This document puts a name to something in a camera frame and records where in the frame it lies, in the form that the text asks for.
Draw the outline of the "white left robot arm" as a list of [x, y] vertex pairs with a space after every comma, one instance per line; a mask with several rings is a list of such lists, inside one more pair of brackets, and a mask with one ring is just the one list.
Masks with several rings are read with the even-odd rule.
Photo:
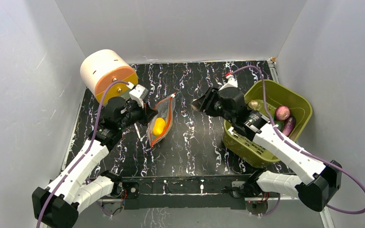
[[85, 184], [92, 170], [118, 144], [123, 130], [135, 123], [148, 125], [158, 111], [145, 100], [109, 99], [99, 105], [93, 132], [73, 161], [47, 187], [32, 193], [34, 216], [39, 228], [71, 228], [79, 214], [103, 196], [119, 197], [123, 192], [122, 177], [105, 171]]

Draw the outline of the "dark green toy avocado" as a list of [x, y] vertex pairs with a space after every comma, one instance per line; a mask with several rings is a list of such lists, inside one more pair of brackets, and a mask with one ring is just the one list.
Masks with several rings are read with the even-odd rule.
[[277, 127], [277, 129], [279, 131], [282, 131], [282, 129], [284, 128], [285, 126], [285, 122], [284, 121], [275, 121], [275, 126]]

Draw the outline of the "white orange cylindrical drum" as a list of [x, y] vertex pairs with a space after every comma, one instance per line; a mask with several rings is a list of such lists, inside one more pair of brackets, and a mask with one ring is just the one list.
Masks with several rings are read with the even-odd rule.
[[99, 50], [89, 55], [81, 64], [80, 76], [98, 102], [114, 81], [138, 84], [136, 71], [110, 49]]

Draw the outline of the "green white pen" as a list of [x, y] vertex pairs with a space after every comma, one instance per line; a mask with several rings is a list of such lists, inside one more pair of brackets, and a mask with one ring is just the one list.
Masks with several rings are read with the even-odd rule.
[[134, 127], [135, 127], [135, 131], [137, 133], [138, 139], [141, 140], [141, 134], [140, 134], [139, 127], [137, 126], [137, 123], [134, 124]]

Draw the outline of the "yellow toy lemon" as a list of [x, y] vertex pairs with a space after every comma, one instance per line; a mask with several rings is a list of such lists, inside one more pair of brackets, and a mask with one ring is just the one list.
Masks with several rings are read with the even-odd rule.
[[160, 136], [163, 133], [165, 126], [166, 126], [166, 123], [163, 118], [161, 118], [161, 117], [156, 118], [153, 129], [152, 129], [153, 135], [156, 137]]

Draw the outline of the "pink toy onion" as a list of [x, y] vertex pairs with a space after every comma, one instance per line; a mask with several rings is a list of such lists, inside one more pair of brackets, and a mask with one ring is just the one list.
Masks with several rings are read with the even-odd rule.
[[287, 106], [279, 106], [275, 110], [275, 119], [278, 121], [285, 121], [287, 120], [291, 115], [290, 109]]

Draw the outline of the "purple toy eggplant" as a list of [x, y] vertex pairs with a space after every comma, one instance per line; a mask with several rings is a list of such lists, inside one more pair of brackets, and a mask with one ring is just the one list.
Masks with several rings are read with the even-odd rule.
[[285, 135], [285, 136], [289, 136], [293, 129], [296, 126], [296, 119], [294, 116], [290, 116], [288, 119], [285, 120], [284, 126], [281, 130], [281, 132]]

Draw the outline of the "olive green plastic basket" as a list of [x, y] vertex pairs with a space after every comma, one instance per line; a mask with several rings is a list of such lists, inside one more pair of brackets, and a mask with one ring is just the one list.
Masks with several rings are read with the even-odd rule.
[[[290, 109], [291, 115], [295, 117], [296, 125], [290, 133], [289, 138], [296, 142], [312, 116], [313, 110], [311, 104], [304, 97], [277, 82], [266, 80], [265, 85], [269, 112], [274, 115], [275, 110], [279, 106], [287, 106]], [[263, 105], [263, 86], [261, 81], [256, 82], [244, 94], [244, 100], [246, 103], [253, 100], [258, 102], [256, 110], [260, 111], [263, 115], [267, 114]], [[254, 144], [247, 138], [236, 134], [232, 135], [229, 132], [231, 127], [229, 122], [224, 121], [223, 127], [224, 135], [222, 141], [225, 147], [251, 166], [255, 168], [264, 168], [272, 163], [280, 161], [271, 152]]]

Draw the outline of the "beige toy garlic bulb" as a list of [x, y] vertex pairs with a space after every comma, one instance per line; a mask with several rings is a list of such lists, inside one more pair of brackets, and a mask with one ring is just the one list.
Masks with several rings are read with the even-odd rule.
[[251, 100], [249, 101], [248, 106], [252, 110], [257, 110], [259, 108], [259, 103], [256, 100]]

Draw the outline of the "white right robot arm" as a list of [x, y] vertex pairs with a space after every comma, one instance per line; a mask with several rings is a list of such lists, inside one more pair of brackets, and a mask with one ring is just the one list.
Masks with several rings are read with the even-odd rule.
[[249, 183], [253, 196], [260, 197], [266, 191], [290, 195], [308, 208], [321, 212], [339, 190], [340, 163], [311, 158], [308, 152], [280, 131], [275, 131], [265, 115], [249, 109], [243, 93], [237, 88], [210, 87], [202, 97], [193, 100], [192, 108], [208, 116], [224, 118], [237, 134], [265, 148], [295, 172], [295, 175], [263, 172]]

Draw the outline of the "clear orange zip top bag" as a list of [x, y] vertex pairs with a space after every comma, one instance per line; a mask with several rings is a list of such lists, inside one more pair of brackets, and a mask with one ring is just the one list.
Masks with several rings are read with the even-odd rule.
[[159, 101], [154, 108], [158, 114], [149, 123], [146, 133], [151, 147], [165, 138], [173, 125], [175, 95], [176, 93], [172, 93], [167, 96]]

